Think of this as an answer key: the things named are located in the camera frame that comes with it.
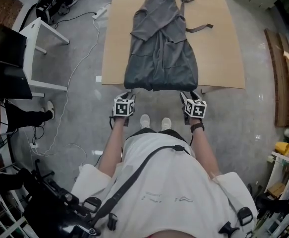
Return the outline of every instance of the gray floor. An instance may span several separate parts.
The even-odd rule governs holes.
[[[70,19],[88,11],[97,11],[111,0],[79,0],[68,15],[56,20]],[[223,173],[237,172],[243,181],[258,181],[265,184],[269,176],[266,159],[282,131],[274,127],[275,93],[270,55],[263,30],[275,30],[269,12],[245,8],[232,0],[226,0],[236,27],[245,73],[245,90],[222,89],[204,95],[208,112],[204,119],[206,134],[215,152]],[[62,45],[54,37],[40,32],[38,45],[48,50],[47,55],[37,53],[34,60],[34,79],[43,82],[67,85],[68,79],[78,64],[94,45],[97,30],[92,24],[92,15],[63,22],[58,31],[70,39]],[[35,19],[32,13],[28,23]],[[113,98],[122,91],[113,86],[103,86],[95,77],[101,75],[102,57],[108,14],[99,18],[100,29],[97,46],[85,59],[72,77],[69,101],[55,145],[49,157],[39,157],[44,169],[55,171],[55,180],[60,186],[71,189],[78,175],[78,166],[85,159],[81,146],[88,155],[85,163],[94,164],[93,150],[103,150],[110,134],[109,115]],[[31,101],[17,101],[24,110],[39,111],[47,100],[55,104],[56,118],[45,125],[45,134],[38,141],[39,152],[49,149],[56,134],[60,115],[66,102],[66,93],[44,91],[46,97]],[[190,141],[189,127],[183,123],[178,92],[148,92],[136,90],[136,113],[125,129],[125,137],[139,129],[139,119],[144,113],[151,117],[151,127],[159,130],[163,117],[170,117],[173,129]],[[33,136],[31,127],[25,129],[29,140]],[[31,167],[31,155],[24,131],[21,129],[12,138],[14,155],[18,162]]]

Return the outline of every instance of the person's leg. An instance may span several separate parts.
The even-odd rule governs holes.
[[[186,140],[180,134],[178,134],[175,130],[172,130],[171,127],[172,127],[171,119],[169,119],[168,117],[165,117],[162,120],[161,131],[159,133],[176,137],[177,139],[183,140],[184,142],[186,142]]]
[[[26,112],[21,110],[17,106],[9,103],[5,103],[6,115],[8,120],[8,132],[14,131],[17,128],[35,126],[39,127],[43,122],[54,118],[53,104],[48,101],[47,112]]]
[[[141,135],[144,133],[156,133],[153,129],[150,128],[150,117],[148,115],[144,114],[141,116],[140,125],[141,129],[130,137]]]

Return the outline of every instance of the gray robe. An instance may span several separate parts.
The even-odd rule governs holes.
[[[197,63],[185,30],[175,0],[145,0],[133,19],[125,88],[195,90]]]

